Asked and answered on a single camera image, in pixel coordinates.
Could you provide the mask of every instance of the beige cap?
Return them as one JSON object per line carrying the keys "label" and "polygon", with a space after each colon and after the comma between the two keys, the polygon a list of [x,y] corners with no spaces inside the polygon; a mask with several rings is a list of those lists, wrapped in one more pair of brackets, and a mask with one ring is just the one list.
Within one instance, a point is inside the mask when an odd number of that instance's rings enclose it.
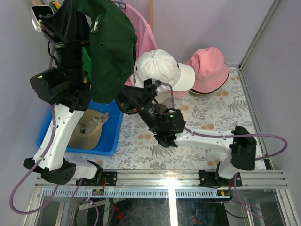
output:
{"label": "beige cap", "polygon": [[69,145],[72,148],[95,148],[100,140],[103,125],[107,122],[109,113],[103,114],[87,109],[71,135]]}

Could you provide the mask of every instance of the floral tablecloth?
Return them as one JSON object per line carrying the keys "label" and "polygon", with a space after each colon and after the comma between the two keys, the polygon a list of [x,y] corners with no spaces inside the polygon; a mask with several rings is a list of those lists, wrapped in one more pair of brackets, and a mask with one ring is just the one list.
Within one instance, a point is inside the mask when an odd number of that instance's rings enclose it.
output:
{"label": "floral tablecloth", "polygon": [[[205,96],[189,93],[176,98],[175,104],[192,128],[225,131],[240,125],[255,132],[236,68],[230,68],[227,82],[216,92]],[[164,105],[171,107],[171,98]],[[261,156],[259,146],[256,156]],[[89,159],[106,170],[213,170],[225,154],[202,147],[163,148],[139,115],[124,115],[113,156],[66,153],[65,158],[71,162]],[[264,170],[264,162],[257,161],[256,169]]]}

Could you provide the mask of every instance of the baseball cap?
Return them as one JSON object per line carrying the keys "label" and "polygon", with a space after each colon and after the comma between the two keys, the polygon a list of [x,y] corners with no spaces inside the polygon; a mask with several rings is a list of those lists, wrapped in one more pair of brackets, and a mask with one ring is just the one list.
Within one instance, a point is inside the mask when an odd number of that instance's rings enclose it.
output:
{"label": "baseball cap", "polygon": [[103,125],[109,119],[109,113],[103,114],[87,109],[81,117],[69,140],[70,147],[92,150],[100,140]]}
{"label": "baseball cap", "polygon": [[133,74],[137,36],[128,17],[111,0],[77,0],[90,28],[91,98],[110,103]]}
{"label": "baseball cap", "polygon": [[190,91],[196,94],[216,91],[229,76],[229,68],[224,62],[224,56],[215,47],[197,50],[186,64],[195,71],[196,80]]}
{"label": "baseball cap", "polygon": [[[192,88],[195,73],[192,67],[178,63],[169,53],[157,49],[143,53],[134,65],[131,82],[136,87],[144,87],[147,79],[158,79],[169,83],[173,91],[183,92]],[[158,87],[158,93],[169,91],[169,87]]]}

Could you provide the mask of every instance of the dark green cap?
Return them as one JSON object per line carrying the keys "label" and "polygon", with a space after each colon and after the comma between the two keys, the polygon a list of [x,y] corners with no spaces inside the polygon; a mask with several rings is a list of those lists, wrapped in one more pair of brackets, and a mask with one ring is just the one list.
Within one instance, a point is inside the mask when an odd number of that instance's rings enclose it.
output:
{"label": "dark green cap", "polygon": [[91,18],[91,98],[111,102],[133,74],[137,36],[128,17],[111,0],[77,0]]}

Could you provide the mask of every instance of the blue bin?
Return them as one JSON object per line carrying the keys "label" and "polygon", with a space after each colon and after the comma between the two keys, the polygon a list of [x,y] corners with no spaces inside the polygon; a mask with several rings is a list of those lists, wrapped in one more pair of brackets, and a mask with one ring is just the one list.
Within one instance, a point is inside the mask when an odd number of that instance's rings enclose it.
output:
{"label": "blue bin", "polygon": [[[114,100],[110,104],[100,104],[91,100],[88,109],[92,109],[102,113],[109,112],[109,119],[103,125],[100,141],[98,142],[97,146],[92,150],[71,148],[70,146],[67,146],[66,151],[87,154],[100,154],[107,156],[113,155],[117,149],[123,113],[118,109],[117,104]],[[51,123],[51,119],[51,112],[49,112],[45,124],[42,128],[42,131],[37,140],[38,148],[42,145],[48,127]]]}

